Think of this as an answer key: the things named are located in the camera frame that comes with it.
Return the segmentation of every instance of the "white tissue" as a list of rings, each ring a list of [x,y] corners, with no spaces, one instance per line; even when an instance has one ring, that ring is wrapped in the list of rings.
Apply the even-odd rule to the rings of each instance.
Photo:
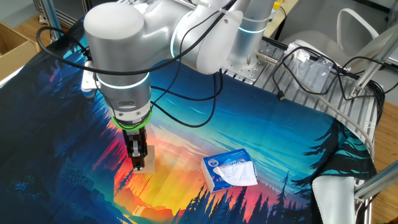
[[[295,44],[294,42],[290,43],[289,46],[287,47],[287,50],[285,50],[285,54],[289,54],[291,53],[291,51],[293,51],[294,49],[296,49],[297,47],[299,47],[297,44]],[[297,50],[293,53],[294,57],[299,59],[302,62],[305,62],[306,60],[310,59],[310,54],[305,51],[305,50]]]
[[[256,172],[252,162],[241,162],[223,167],[215,167],[213,172],[233,186],[252,186],[257,184]]]

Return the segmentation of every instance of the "black cable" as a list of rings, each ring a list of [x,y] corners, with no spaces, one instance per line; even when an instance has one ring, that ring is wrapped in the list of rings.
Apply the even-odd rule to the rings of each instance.
[[[285,9],[284,9],[282,6],[280,7],[280,9],[283,10],[283,12],[284,12],[284,14],[285,14],[285,18],[286,18],[286,17],[287,17],[287,14],[286,14]]]
[[[214,95],[216,95],[217,94],[217,77],[216,77],[216,74],[213,74],[213,81],[214,81]],[[183,121],[180,121],[176,117],[172,116],[170,113],[168,113],[166,110],[164,110],[161,106],[159,106],[155,102],[151,102],[151,103],[155,107],[157,107],[161,112],[166,114],[166,116],[168,116],[170,119],[174,120],[175,122],[177,122],[179,124],[182,124],[182,125],[184,125],[186,127],[189,127],[189,128],[200,128],[200,127],[203,127],[204,125],[206,125],[207,123],[209,123],[210,120],[213,118],[213,115],[214,115],[215,110],[216,110],[217,97],[214,97],[214,99],[213,99],[213,108],[211,109],[211,114],[210,114],[209,118],[205,122],[203,122],[202,124],[198,124],[198,125],[192,125],[192,124],[184,123]]]
[[[82,51],[82,52],[85,52],[85,51],[86,51],[86,48],[85,48],[78,40],[76,40],[76,38],[74,38],[72,35],[69,35],[69,34],[67,34],[65,31],[63,31],[63,30],[61,30],[61,29],[58,29],[58,28],[55,28],[55,27],[52,27],[51,30],[54,30],[54,31],[56,31],[56,32],[59,32],[59,33],[63,34],[65,37],[71,38],[72,41],[74,41],[74,43],[76,43],[76,44],[79,46],[79,48],[81,48],[81,51]]]
[[[223,90],[223,86],[224,86],[224,78],[223,76],[226,74],[226,71],[224,73],[220,73],[220,89],[217,91],[216,96],[220,95],[220,93]],[[214,96],[209,96],[207,98],[202,98],[202,99],[198,99],[198,98],[191,98],[191,97],[187,97],[187,96],[183,96],[183,95],[179,95],[178,93],[174,93],[172,91],[167,91],[164,88],[161,87],[157,87],[157,86],[150,86],[151,88],[155,89],[155,90],[160,90],[160,91],[166,91],[168,94],[174,95],[176,97],[185,99],[185,100],[190,100],[190,101],[206,101],[206,100],[211,100],[214,98]]]
[[[214,12],[212,15],[210,15],[209,17],[207,17],[204,21],[201,21],[200,23],[198,23],[197,25],[191,27],[191,29],[189,29],[184,36],[182,37],[181,40],[181,44],[180,44],[180,52],[179,54],[181,55],[181,51],[182,51],[182,45],[184,43],[185,37],[189,34],[189,32],[191,32],[193,29],[197,28],[198,26],[202,25],[203,23],[205,23],[207,20],[209,20],[211,17],[213,17],[215,14],[217,14],[218,12]],[[170,89],[172,88],[172,86],[174,85],[175,81],[177,80],[178,75],[180,74],[180,69],[181,69],[181,59],[182,57],[179,58],[178,60],[178,68],[177,68],[177,72],[174,76],[174,79],[172,80],[170,86],[167,88],[166,91],[163,92],[163,94],[161,94],[160,97],[158,97],[158,99],[156,99],[154,101],[154,104],[156,104],[168,91],[170,91]]]
[[[235,4],[236,1],[237,1],[237,0],[230,0],[230,2],[227,3],[227,4],[223,7],[223,9],[229,10],[229,9]],[[167,66],[167,65],[170,65],[171,63],[173,63],[173,62],[177,61],[178,59],[182,58],[184,55],[186,55],[186,54],[189,53],[192,49],[194,49],[194,48],[195,48],[195,47],[196,47],[196,46],[197,46],[209,33],[210,33],[210,31],[213,30],[213,28],[217,25],[217,23],[218,23],[223,17],[224,17],[224,14],[221,13],[221,15],[219,15],[219,16],[215,19],[215,21],[212,23],[212,25],[209,26],[209,28],[199,37],[199,39],[198,39],[195,43],[193,43],[189,48],[187,48],[186,50],[184,50],[184,52],[182,52],[182,54],[180,54],[180,55],[178,55],[178,56],[172,58],[171,60],[168,60],[167,62],[163,63],[162,65],[158,65],[158,66],[153,67],[153,68],[148,68],[148,69],[145,69],[145,70],[140,70],[140,71],[135,71],[135,72],[117,72],[117,71],[107,71],[107,70],[100,70],[100,69],[96,69],[96,68],[90,68],[90,67],[86,67],[86,66],[84,66],[84,65],[79,65],[79,64],[77,64],[77,63],[74,63],[74,62],[65,60],[63,57],[60,57],[60,56],[56,55],[55,53],[51,52],[51,51],[48,50],[46,47],[44,47],[42,41],[40,40],[40,35],[41,35],[41,33],[43,33],[43,31],[45,31],[45,30],[54,30],[54,31],[58,31],[58,29],[57,29],[57,28],[54,28],[54,27],[41,27],[41,28],[37,31],[37,33],[36,33],[36,41],[37,41],[37,44],[39,45],[39,47],[40,47],[45,53],[49,54],[51,57],[57,59],[57,60],[60,61],[60,62],[63,62],[63,63],[65,63],[65,64],[67,64],[67,65],[70,65],[70,66],[73,66],[73,67],[76,67],[76,68],[80,68],[80,69],[87,70],[87,71],[90,71],[90,72],[95,72],[95,73],[102,73],[102,74],[105,74],[105,75],[140,75],[140,74],[143,74],[143,73],[148,73],[148,72],[156,71],[156,70],[158,70],[158,69],[160,69],[160,68],[163,68],[163,67],[165,67],[165,66]]]
[[[297,77],[293,74],[293,72],[291,71],[291,69],[288,68],[288,67],[286,66],[286,64],[284,63],[285,60],[287,60],[295,51],[300,50],[300,49],[304,49],[304,50],[310,52],[311,54],[314,54],[314,55],[318,56],[318,58],[319,58],[319,57],[324,57],[324,58],[326,58],[327,60],[329,60],[329,61],[331,61],[331,62],[333,63],[333,68],[335,68],[336,72],[333,72],[333,71],[332,71],[331,73],[335,74],[336,77],[331,81],[329,87],[327,88],[327,90],[326,90],[324,93],[314,93],[314,92],[311,92],[311,91],[308,91],[307,89],[305,89],[305,88],[300,84],[300,82],[297,80]],[[376,63],[382,64],[381,62],[377,62],[376,60],[371,59],[371,58],[367,58],[367,57],[355,57],[355,58],[352,58],[350,61],[348,61],[343,67],[338,67],[337,64],[336,64],[332,59],[328,58],[327,56],[322,55],[321,53],[316,52],[316,51],[314,51],[313,49],[310,49],[310,48],[308,48],[308,47],[298,47],[298,48],[294,49],[291,53],[289,53],[288,55],[286,55],[286,56],[282,59],[282,62],[281,62],[280,64],[278,64],[278,66],[275,67],[274,71],[273,71],[272,74],[271,74],[271,75],[272,75],[272,80],[274,81],[275,86],[276,86],[276,88],[278,89],[278,94],[277,94],[277,95],[278,95],[278,97],[279,97],[281,100],[284,99],[284,93],[283,93],[283,91],[280,90],[280,88],[279,88],[279,86],[278,86],[278,84],[277,84],[277,82],[276,82],[276,80],[275,80],[275,77],[274,77],[275,74],[276,74],[276,70],[277,70],[281,65],[283,65],[283,66],[285,66],[285,67],[287,68],[288,72],[290,73],[290,75],[293,76],[293,78],[294,78],[295,81],[298,83],[298,85],[300,86],[300,88],[301,88],[303,91],[305,91],[305,92],[307,92],[307,93],[309,93],[309,94],[315,94],[315,95],[325,95],[325,94],[327,94],[327,93],[329,92],[330,88],[334,85],[335,80],[338,78],[339,85],[340,85],[340,89],[341,89],[341,92],[342,92],[342,96],[343,96],[343,98],[344,98],[346,101],[354,100],[354,99],[357,99],[357,98],[367,98],[367,97],[373,97],[373,98],[376,99],[376,104],[377,104],[377,121],[376,121],[376,123],[378,124],[378,123],[380,122],[381,115],[382,115],[382,112],[383,112],[383,109],[384,109],[385,94],[386,94],[386,93],[389,93],[389,92],[392,91],[394,88],[396,88],[396,87],[398,86],[398,83],[396,83],[391,89],[389,89],[389,90],[387,90],[387,91],[384,91],[378,83],[376,83],[375,81],[371,80],[371,81],[369,81],[369,83],[368,83],[366,86],[367,86],[367,87],[369,88],[369,90],[372,92],[372,95],[355,96],[355,97],[347,98],[347,97],[345,96],[345,89],[343,88],[342,81],[341,81],[341,77],[350,77],[350,78],[353,78],[353,79],[355,79],[355,80],[359,79],[359,75],[362,74],[362,73],[364,72],[364,70],[363,70],[363,71],[360,71],[360,72],[358,72],[358,73],[350,73],[349,71],[347,71],[347,70],[345,69],[346,66],[347,66],[350,62],[352,62],[353,60],[358,59],[358,58],[362,58],[362,59],[366,59],[366,60],[369,60],[369,61],[372,61],[372,62],[376,62]],[[390,66],[390,65],[385,65],[385,66],[391,67],[392,69],[396,70],[394,67],[392,67],[392,66]]]
[[[337,78],[338,78],[339,83],[340,83],[340,88],[341,88],[342,96],[343,96],[343,98],[344,98],[346,101],[354,100],[354,99],[357,99],[357,98],[367,98],[367,97],[381,96],[381,95],[383,95],[383,94],[389,93],[390,91],[392,91],[394,88],[396,88],[396,87],[398,86],[398,83],[396,83],[391,89],[389,89],[389,90],[387,90],[387,91],[384,91],[383,93],[380,93],[380,94],[378,94],[378,95],[363,95],[363,96],[354,96],[354,97],[351,97],[351,98],[347,98],[347,97],[345,96],[345,90],[344,90],[344,88],[343,88],[343,82],[341,81],[341,76],[342,76],[342,75],[340,74],[340,69],[344,70],[344,68],[345,68],[350,62],[352,62],[353,60],[358,59],[358,58],[366,59],[366,60],[369,60],[369,61],[371,61],[371,62],[375,62],[375,63],[381,64],[381,65],[383,65],[383,63],[378,62],[378,61],[376,61],[376,60],[374,60],[374,59],[371,59],[371,58],[359,56],[359,57],[354,57],[354,58],[352,58],[352,59],[349,60],[342,68],[339,68],[339,67],[337,66],[336,62],[333,61],[332,59],[330,59],[329,57],[327,57],[326,55],[323,55],[323,54],[321,54],[321,53],[319,53],[319,52],[316,52],[316,51],[314,51],[313,49],[310,49],[310,48],[308,48],[308,47],[302,47],[302,46],[301,46],[301,47],[297,47],[296,49],[294,49],[293,51],[291,51],[291,53],[289,53],[288,55],[286,55],[286,56],[282,59],[282,62],[281,62],[280,64],[278,64],[278,66],[276,66],[276,70],[277,70],[278,68],[280,68],[281,65],[284,65],[285,67],[287,67],[286,64],[284,63],[284,61],[287,60],[288,57],[291,56],[295,51],[300,50],[300,49],[304,49],[304,50],[306,50],[306,51],[308,51],[308,52],[310,52],[310,53],[313,53],[313,54],[315,54],[315,55],[319,55],[319,56],[321,56],[321,57],[324,57],[324,58],[326,58],[327,60],[331,61],[331,62],[334,64],[334,66],[335,66],[336,68],[338,68],[338,69],[336,69]],[[295,75],[293,74],[293,72],[292,72],[289,68],[288,68],[288,71],[289,71],[289,73],[294,77],[294,79],[296,80],[296,82],[298,83],[298,85],[300,86],[300,88],[303,89],[303,91],[305,91],[305,92],[307,92],[307,93],[309,93],[309,94],[314,94],[314,95],[325,95],[325,94],[328,93],[328,90],[330,89],[330,86],[333,84],[333,82],[332,82],[332,83],[330,84],[330,86],[328,87],[328,90],[327,90],[326,92],[324,92],[324,93],[314,93],[314,92],[311,92],[311,91],[308,91],[307,89],[305,89],[305,88],[300,84],[300,82],[297,80],[297,77],[295,77]],[[280,90],[280,88],[279,88],[279,86],[278,86],[278,84],[277,84],[277,82],[276,82],[276,80],[275,80],[275,77],[274,77],[275,74],[276,74],[276,72],[273,72],[273,73],[272,73],[272,79],[273,79],[273,81],[274,81],[274,83],[275,83],[277,89]]]

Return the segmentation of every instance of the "white chair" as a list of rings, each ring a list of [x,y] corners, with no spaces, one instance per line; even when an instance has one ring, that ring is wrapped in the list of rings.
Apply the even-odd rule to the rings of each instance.
[[[373,40],[370,41],[363,49],[361,49],[356,55],[349,55],[343,49],[343,44],[341,40],[341,17],[342,13],[346,12],[358,20],[371,34]],[[373,58],[377,55],[386,42],[390,39],[391,35],[398,29],[398,25],[391,27],[382,34],[378,34],[373,27],[371,27],[358,13],[354,12],[352,9],[342,9],[337,18],[337,43],[322,34],[321,32],[308,30],[299,32],[291,35],[290,37],[284,39],[282,43],[289,45],[291,42],[295,42],[297,45],[310,47],[313,50],[327,55],[333,59],[338,65],[344,65],[349,59],[354,56],[364,56]],[[351,67],[351,71],[358,71],[359,68],[363,66],[365,60],[356,60],[348,65]]]

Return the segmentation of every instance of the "power cord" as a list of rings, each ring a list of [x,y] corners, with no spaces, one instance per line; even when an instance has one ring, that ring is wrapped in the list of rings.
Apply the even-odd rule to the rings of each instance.
[[[384,90],[380,87],[380,85],[379,85],[378,83],[376,83],[376,82],[374,82],[374,81],[371,80],[371,81],[368,83],[367,87],[372,91],[373,95],[355,96],[355,97],[347,98],[347,97],[345,96],[345,89],[343,88],[343,84],[342,84],[342,81],[341,81],[341,77],[342,77],[342,76],[351,77],[351,78],[354,78],[354,79],[357,80],[357,79],[358,79],[357,76],[360,75],[360,74],[362,74],[362,73],[364,72],[364,70],[363,70],[363,71],[360,71],[360,72],[358,72],[358,73],[352,74],[352,73],[348,72],[347,69],[345,69],[346,66],[347,66],[350,62],[352,62],[353,60],[362,58],[362,59],[366,59],[366,60],[369,60],[369,61],[372,61],[372,62],[376,62],[376,63],[382,64],[381,62],[377,62],[377,61],[375,61],[374,59],[367,58],[367,57],[355,57],[355,58],[352,58],[352,59],[351,59],[350,61],[348,61],[343,67],[338,67],[337,64],[336,64],[332,59],[328,58],[326,55],[323,55],[323,54],[321,54],[321,53],[319,53],[319,52],[317,52],[317,51],[315,51],[315,50],[313,50],[313,49],[310,49],[310,48],[308,48],[308,47],[298,47],[298,48],[296,48],[295,50],[293,50],[291,53],[289,53],[288,55],[286,55],[286,56],[282,59],[281,64],[279,64],[278,66],[276,66],[276,68],[274,69],[274,71],[273,71],[272,74],[271,74],[271,76],[272,76],[272,81],[274,82],[276,88],[278,89],[277,95],[278,95],[278,97],[279,97],[281,100],[284,99],[284,93],[283,93],[283,91],[280,90],[280,88],[279,88],[279,86],[278,86],[278,84],[277,84],[277,82],[276,82],[276,80],[275,80],[275,73],[276,73],[276,70],[277,70],[277,69],[280,67],[280,65],[282,65],[282,63],[284,63],[295,51],[300,50],[300,49],[304,49],[304,50],[306,50],[306,51],[310,52],[311,54],[314,54],[314,55],[316,55],[316,56],[318,56],[318,57],[324,57],[324,58],[328,59],[329,61],[331,61],[331,62],[333,63],[333,68],[336,70],[336,72],[332,72],[333,74],[336,75],[336,77],[332,80],[332,82],[330,83],[330,86],[329,86],[329,87],[326,89],[326,91],[323,92],[323,93],[314,93],[314,92],[311,92],[311,91],[306,90],[306,89],[303,88],[303,86],[298,82],[297,77],[296,77],[293,73],[288,72],[289,74],[291,74],[291,75],[293,76],[293,78],[295,79],[295,81],[298,83],[298,85],[300,86],[300,88],[301,88],[303,91],[305,91],[305,92],[307,92],[307,93],[309,93],[309,94],[314,94],[314,95],[325,95],[325,94],[327,94],[327,93],[329,92],[330,88],[334,85],[335,80],[338,78],[339,84],[340,84],[340,88],[341,88],[341,92],[342,92],[342,94],[343,94],[343,98],[344,98],[346,101],[354,100],[354,99],[357,99],[357,98],[369,98],[369,97],[376,98],[376,101],[377,101],[377,108],[378,108],[378,110],[377,110],[377,124],[379,123],[379,121],[380,121],[380,119],[381,119],[382,112],[383,112],[383,108],[384,108],[385,94],[386,94],[386,93],[389,93],[389,92],[392,91],[394,88],[396,88],[396,87],[398,86],[398,83],[396,83],[391,89],[389,89],[389,90],[387,90],[387,91],[384,91]],[[394,67],[392,67],[392,66],[390,66],[390,65],[385,64],[385,66],[390,67],[390,68],[396,70]]]
[[[213,74],[213,81],[214,81],[214,95],[217,95],[217,78],[216,78],[216,74]],[[213,115],[215,113],[216,110],[216,104],[217,104],[217,97],[213,98],[213,108],[211,109],[211,114],[209,116],[209,118],[203,122],[202,124],[198,124],[198,125],[192,125],[192,124],[187,124],[184,123],[183,121],[180,121],[179,119],[177,119],[176,117],[172,116],[170,113],[168,113],[166,110],[164,110],[161,106],[159,106],[157,103],[155,102],[151,102],[156,108],[158,108],[161,112],[163,112],[164,114],[166,114],[169,118],[171,118],[172,120],[174,120],[175,122],[182,124],[186,127],[189,128],[200,128],[203,127],[204,125],[206,125],[207,123],[209,123],[211,121],[211,119],[213,118]]]
[[[280,9],[283,10],[283,12],[284,12],[284,14],[285,14],[285,18],[286,18],[286,17],[287,17],[287,14],[286,14],[285,9],[284,9],[282,6],[280,7]]]
[[[226,74],[226,72],[227,72],[227,71],[225,70],[225,72],[219,73],[219,74],[220,74],[220,89],[217,91],[216,96],[218,96],[218,95],[221,93],[221,91],[223,90],[223,86],[224,86],[224,78],[223,78],[223,76]],[[164,89],[164,88],[161,88],[161,87],[157,87],[157,86],[150,86],[150,87],[151,87],[152,89],[164,91],[164,92],[167,92],[168,94],[177,96],[177,97],[182,98],[182,99],[185,99],[185,100],[190,100],[190,101],[206,101],[206,100],[211,100],[211,99],[213,99],[213,98],[215,97],[215,96],[209,96],[209,97],[207,97],[207,98],[201,98],[201,99],[198,99],[198,98],[191,98],[191,97],[179,95],[178,93],[174,93],[174,92],[172,92],[172,91],[168,91],[168,90],[166,90],[166,89]]]
[[[284,66],[284,69],[287,70],[289,73],[292,73],[291,69],[285,64],[282,63]],[[306,88],[309,91],[314,92],[314,90],[309,87],[306,83],[304,83],[303,81],[298,79],[298,82],[301,83],[301,85]],[[361,132],[361,134],[365,137],[366,139],[366,143],[368,144],[369,147],[369,154],[371,156],[371,158],[374,158],[374,146],[372,144],[372,139],[369,137],[369,135],[367,134],[367,132],[354,120],[352,120],[349,116],[345,115],[343,112],[341,112],[339,109],[335,108],[328,100],[326,100],[324,97],[322,97],[321,95],[315,95],[315,97],[317,97],[320,101],[322,101],[322,103],[324,103],[327,107],[329,107],[330,109],[332,109],[334,112],[336,112],[338,115],[340,115],[342,118],[344,118],[345,120],[347,120],[349,123],[351,123],[356,129],[359,130],[359,132]]]
[[[180,52],[179,52],[180,55],[181,55],[181,51],[182,51],[182,45],[183,45],[184,40],[185,40],[185,37],[188,35],[188,33],[191,32],[193,29],[197,28],[198,26],[202,25],[203,23],[205,23],[207,20],[209,20],[211,17],[213,17],[215,14],[217,14],[217,12],[218,12],[218,11],[214,12],[212,15],[210,15],[209,17],[207,17],[204,21],[201,21],[199,24],[193,26],[191,29],[189,29],[189,30],[184,34],[184,36],[182,37],[182,40],[181,40],[181,44],[180,44]],[[172,88],[172,86],[174,85],[175,81],[177,80],[177,77],[178,77],[178,75],[180,74],[180,69],[181,69],[181,59],[182,59],[182,57],[180,57],[179,60],[178,60],[177,72],[176,72],[176,74],[175,74],[175,76],[174,76],[174,79],[172,80],[170,86],[167,88],[166,91],[163,92],[163,94],[161,94],[160,97],[158,97],[158,99],[156,99],[156,100],[154,101],[154,103],[152,104],[152,106],[151,106],[151,108],[150,108],[151,110],[152,110],[152,108],[154,107],[154,105],[155,105],[155,104],[156,104],[156,103],[157,103],[157,102],[158,102],[158,101],[159,101],[159,100]]]
[[[237,1],[237,0],[230,0],[230,2],[227,3],[227,4],[223,7],[223,9],[225,9],[225,10],[228,11],[229,9],[231,9],[231,7],[235,4],[236,1]],[[180,58],[182,58],[184,55],[186,55],[186,54],[189,53],[192,49],[194,49],[194,48],[195,48],[195,47],[196,47],[196,46],[197,46],[209,33],[210,33],[210,31],[213,30],[213,28],[217,25],[217,23],[218,23],[223,17],[224,17],[224,14],[221,13],[221,15],[219,15],[219,16],[216,18],[216,20],[215,20],[215,21],[212,23],[212,25],[209,26],[209,28],[200,36],[200,38],[199,38],[195,43],[193,43],[189,48],[187,48],[186,50],[184,50],[184,52],[182,52],[182,54],[180,54],[180,55],[174,57],[174,58],[171,59],[171,60],[168,60],[167,62],[163,63],[162,65],[158,65],[158,66],[153,67],[153,68],[148,68],[148,69],[145,69],[145,70],[140,70],[140,71],[135,71],[135,72],[117,72],[117,71],[100,70],[100,69],[86,67],[86,66],[84,66],[84,65],[79,65],[79,64],[77,64],[77,63],[74,63],[74,62],[65,60],[63,57],[60,57],[60,56],[58,56],[57,54],[51,52],[49,49],[47,49],[47,48],[43,45],[43,43],[42,43],[42,41],[41,41],[41,39],[40,39],[41,33],[43,33],[43,31],[45,31],[45,30],[54,30],[54,31],[57,31],[57,32],[59,31],[59,29],[54,28],[54,27],[41,27],[41,28],[37,31],[37,33],[36,33],[36,41],[37,41],[37,44],[39,45],[39,47],[40,47],[45,53],[49,54],[51,57],[57,59],[58,61],[60,61],[60,62],[62,62],[62,63],[65,63],[65,64],[67,64],[67,65],[73,66],[73,67],[75,67],[75,68],[80,68],[80,69],[83,69],[83,70],[87,70],[87,71],[91,71],[91,72],[95,72],[95,73],[101,73],[101,74],[105,74],[105,75],[140,75],[140,74],[143,74],[143,73],[153,72],[153,71],[156,71],[156,70],[158,70],[158,69],[161,69],[161,68],[163,68],[163,67],[165,67],[165,66],[167,66],[167,65],[170,65],[170,64],[173,63],[173,62],[176,62],[176,61],[179,60]]]

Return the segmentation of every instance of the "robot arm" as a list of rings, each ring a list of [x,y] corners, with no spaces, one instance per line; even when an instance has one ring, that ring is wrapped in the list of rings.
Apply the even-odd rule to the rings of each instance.
[[[227,12],[221,8],[228,2],[202,0],[192,10],[174,0],[159,0],[143,14],[133,6],[116,2],[96,6],[84,21],[93,60],[86,65],[117,72],[151,68],[192,46],[215,19],[225,13],[208,35],[182,58],[182,63],[200,73],[215,73],[233,48],[250,0],[237,0]],[[215,16],[188,32],[215,12]],[[97,87],[111,108],[113,121],[123,130],[133,168],[141,170],[147,155],[145,124],[151,116],[150,74],[116,76],[85,71],[82,91],[92,97]]]

